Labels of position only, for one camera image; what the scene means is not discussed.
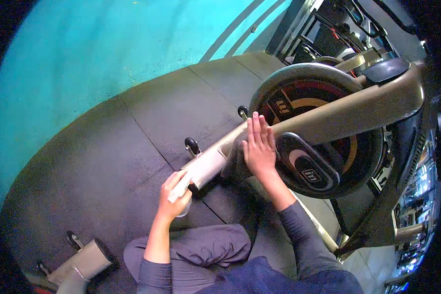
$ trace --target gray long sleeve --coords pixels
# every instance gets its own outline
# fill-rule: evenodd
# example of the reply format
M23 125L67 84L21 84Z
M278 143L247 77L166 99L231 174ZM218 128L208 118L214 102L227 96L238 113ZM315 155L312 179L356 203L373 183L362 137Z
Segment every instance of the gray long sleeve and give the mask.
M172 264L155 263L142 258L137 294L172 292Z
M343 270L298 201L279 212L279 215L293 244L298 279L325 270Z

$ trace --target hand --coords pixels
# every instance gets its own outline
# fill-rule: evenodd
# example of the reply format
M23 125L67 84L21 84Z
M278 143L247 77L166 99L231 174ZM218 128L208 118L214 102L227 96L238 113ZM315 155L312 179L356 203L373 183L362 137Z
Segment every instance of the hand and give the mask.
M253 118L248 118L247 126L248 142L242 141L245 162L258 180L263 182L269 176L277 174L275 137L265 117L258 117L256 111Z
M186 190L182 197L175 200L175 203L168 201L168 196L187 172L186 170L182 170L172 173L162 185L160 189L159 210L156 215L157 220L171 223L175 217L185 209L193 194L190 190Z

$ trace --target gym equipment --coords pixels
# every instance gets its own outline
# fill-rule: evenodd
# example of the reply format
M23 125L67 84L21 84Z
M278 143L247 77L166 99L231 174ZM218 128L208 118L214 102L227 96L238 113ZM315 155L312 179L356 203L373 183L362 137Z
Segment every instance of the gym equipment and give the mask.
M366 38L363 41L360 41L357 35L350 32L349 25L345 23L348 18L366 34ZM317 22L320 23L320 26L315 40L312 42L308 35ZM374 49L370 45L371 38L381 46L379 50ZM384 28L359 2L354 0L326 1L318 10L313 9L293 41L288 44L288 48L285 51L286 43L282 44L278 49L279 52L284 51L278 57L288 65L303 62L320 62L335 66L346 60L339 58L339 56L347 48L352 49L354 55L359 55L371 49L375 51L372 56L366 54L364 60L362 58L355 58L353 62L348 64L349 66L351 63L354 63L355 67L351 67L349 70L341 69L345 72L358 68L362 70L381 58L398 57L398 54L387 39L387 33ZM286 59L289 56L294 56L292 62Z
M109 267L113 258L97 238L83 245L74 232L68 231L66 239L77 253L53 272L42 262L37 262L37 268L59 287L57 294L83 294L90 280Z
M387 152L382 127L391 130L394 164L380 196L344 244L328 244L341 256L403 238L391 213L415 172L429 110L422 63L380 61L358 78L336 67L300 63L282 68L262 83L248 111L242 106L239 114L265 116L276 136L278 173L291 190L317 198L343 197L366 185ZM224 168L234 144L245 139L246 122L182 167L192 174L196 190Z

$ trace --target exercise bike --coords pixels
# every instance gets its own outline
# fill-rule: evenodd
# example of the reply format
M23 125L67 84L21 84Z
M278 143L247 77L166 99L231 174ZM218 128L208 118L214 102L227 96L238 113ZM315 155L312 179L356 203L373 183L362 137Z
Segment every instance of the exercise bike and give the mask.
M381 168L382 128L392 132L394 164L380 195L353 232L345 232L346 241L336 244L322 233L336 256L394 245L414 233L399 232L393 209L415 173L429 131L425 72L423 63L400 58L380 61L357 78L324 64L294 64L271 74L250 106L238 109L244 120L254 111L265 116L276 137L278 173L291 191L309 197L340 200L367 185ZM193 176L191 190L201 189L225 166L244 165L237 161L243 158L237 147L245 139L246 122L204 151L187 138L194 158L182 169Z

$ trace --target turquoise wall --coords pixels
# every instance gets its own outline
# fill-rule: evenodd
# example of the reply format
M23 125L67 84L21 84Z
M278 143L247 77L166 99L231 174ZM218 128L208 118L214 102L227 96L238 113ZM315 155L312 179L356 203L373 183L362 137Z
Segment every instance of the turquoise wall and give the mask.
M62 128L132 86L199 62L252 2L38 2L0 68L0 210L17 174ZM212 59L224 57L275 2L259 4ZM235 55L290 3L279 5Z

